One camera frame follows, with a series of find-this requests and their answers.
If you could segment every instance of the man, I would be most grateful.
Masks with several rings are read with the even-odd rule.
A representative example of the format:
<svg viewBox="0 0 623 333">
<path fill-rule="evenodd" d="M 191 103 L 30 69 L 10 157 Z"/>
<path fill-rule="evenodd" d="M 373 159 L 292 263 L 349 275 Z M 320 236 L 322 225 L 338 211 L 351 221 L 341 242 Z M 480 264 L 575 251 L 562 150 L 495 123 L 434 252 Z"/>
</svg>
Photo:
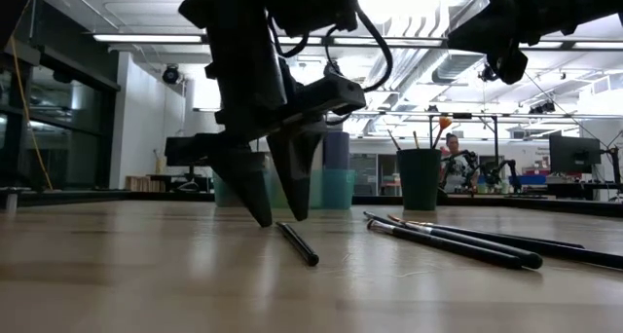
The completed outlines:
<svg viewBox="0 0 623 333">
<path fill-rule="evenodd" d="M 450 151 L 449 156 L 458 153 L 458 137 L 452 133 L 446 134 L 446 146 Z M 471 171 L 471 167 L 467 163 L 465 157 L 457 156 L 448 162 L 442 163 L 442 178 L 446 174 L 446 168 L 449 169 L 449 172 L 446 179 L 446 186 L 444 187 L 444 191 L 446 191 L 446 193 L 454 193 L 456 191 L 462 190 L 462 186 L 465 184 L 465 178 Z M 477 182 L 478 174 L 474 173 L 471 177 L 472 188 L 476 188 Z"/>
</svg>

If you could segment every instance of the table surface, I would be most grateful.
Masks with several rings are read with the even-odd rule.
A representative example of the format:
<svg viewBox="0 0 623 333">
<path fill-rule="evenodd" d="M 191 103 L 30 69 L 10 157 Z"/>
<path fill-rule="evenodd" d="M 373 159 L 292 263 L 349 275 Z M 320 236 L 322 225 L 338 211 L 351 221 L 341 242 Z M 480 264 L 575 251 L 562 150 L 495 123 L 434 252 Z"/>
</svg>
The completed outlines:
<svg viewBox="0 0 623 333">
<path fill-rule="evenodd" d="M 3 332 L 621 332 L 623 274 L 546 258 L 493 267 L 371 233 L 362 211 L 294 224 L 307 268 L 276 228 L 212 203 L 114 202 L 0 216 Z M 285 211 L 275 221 L 292 221 Z M 441 207 L 406 218 L 623 254 L 618 219 Z"/>
</svg>

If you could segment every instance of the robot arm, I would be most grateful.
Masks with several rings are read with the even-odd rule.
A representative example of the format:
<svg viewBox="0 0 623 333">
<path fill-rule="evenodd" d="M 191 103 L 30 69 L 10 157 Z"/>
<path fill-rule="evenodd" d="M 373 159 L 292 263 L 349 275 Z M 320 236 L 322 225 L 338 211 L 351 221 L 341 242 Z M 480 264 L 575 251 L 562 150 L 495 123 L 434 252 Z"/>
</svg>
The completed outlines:
<svg viewBox="0 0 623 333">
<path fill-rule="evenodd" d="M 442 177 L 441 182 L 439 183 L 439 187 L 441 187 L 442 189 L 446 187 L 446 183 L 448 181 L 448 175 L 450 175 L 450 172 L 454 168 L 456 157 L 465 157 L 465 160 L 469 164 L 469 167 L 471 167 L 471 171 L 465 178 L 466 186 L 471 189 L 471 179 L 478 167 L 475 166 L 476 153 L 470 152 L 468 150 L 460 151 L 458 153 L 455 153 L 441 160 L 442 163 L 446 163 L 446 166 L 443 169 L 444 175 Z"/>
<path fill-rule="evenodd" d="M 391 52 L 357 0 L 185 0 L 179 13 L 205 30 L 212 63 L 206 77 L 218 82 L 221 110 L 219 133 L 200 133 L 188 144 L 166 148 L 168 158 L 204 159 L 232 188 L 258 223 L 272 224 L 264 182 L 264 154 L 251 151 L 249 141 L 266 136 L 276 171 L 294 216 L 308 216 L 313 153 L 322 140 L 328 112 L 345 116 L 366 106 L 364 92 L 380 87 L 390 76 Z M 362 89 L 338 72 L 307 86 L 292 78 L 281 56 L 294 56 L 310 33 L 324 27 L 352 31 L 357 17 L 380 44 L 387 71 L 373 86 Z M 293 50 L 281 50 L 275 24 L 289 37 L 299 37 Z"/>
<path fill-rule="evenodd" d="M 620 0 L 489 1 L 482 12 L 448 35 L 448 47 L 487 55 L 488 69 L 509 85 L 522 79 L 528 64 L 520 43 L 535 45 L 552 32 L 570 35 L 579 24 L 623 16 Z"/>
<path fill-rule="evenodd" d="M 502 179 L 500 177 L 501 171 L 505 166 L 510 168 L 510 183 L 513 186 L 513 190 L 515 194 L 519 194 L 522 192 L 522 183 L 519 180 L 519 176 L 517 176 L 517 163 L 514 160 L 505 160 L 502 161 L 498 167 L 486 173 L 487 184 L 490 186 L 497 185 L 501 183 Z"/>
</svg>

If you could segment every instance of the glass window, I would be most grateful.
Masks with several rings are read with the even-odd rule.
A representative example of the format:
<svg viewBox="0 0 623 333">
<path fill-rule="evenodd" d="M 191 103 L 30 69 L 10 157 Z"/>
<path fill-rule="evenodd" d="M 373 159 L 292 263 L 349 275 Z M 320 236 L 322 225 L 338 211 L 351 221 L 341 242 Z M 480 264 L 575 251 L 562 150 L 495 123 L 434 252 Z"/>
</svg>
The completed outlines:
<svg viewBox="0 0 623 333">
<path fill-rule="evenodd" d="M 7 116 L 0 114 L 0 149 L 4 148 L 4 136 L 7 132 Z"/>
<path fill-rule="evenodd" d="M 55 189 L 88 189 L 95 184 L 98 158 L 96 136 L 31 122 L 44 166 Z M 24 139 L 21 169 L 36 184 L 47 186 L 32 134 Z"/>
<path fill-rule="evenodd" d="M 11 92 L 11 72 L 0 69 L 0 104 L 9 104 Z"/>
<path fill-rule="evenodd" d="M 32 73 L 30 111 L 90 130 L 99 130 L 103 94 L 46 67 Z"/>
</svg>

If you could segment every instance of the green cup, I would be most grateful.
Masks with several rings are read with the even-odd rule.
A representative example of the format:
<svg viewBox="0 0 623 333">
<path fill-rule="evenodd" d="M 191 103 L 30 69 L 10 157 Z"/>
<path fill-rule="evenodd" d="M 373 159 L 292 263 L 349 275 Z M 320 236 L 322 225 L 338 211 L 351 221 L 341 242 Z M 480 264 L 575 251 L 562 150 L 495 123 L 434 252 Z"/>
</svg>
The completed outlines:
<svg viewBox="0 0 623 333">
<path fill-rule="evenodd" d="M 396 153 L 405 210 L 432 211 L 437 206 L 441 151 L 404 149 Z"/>
</svg>

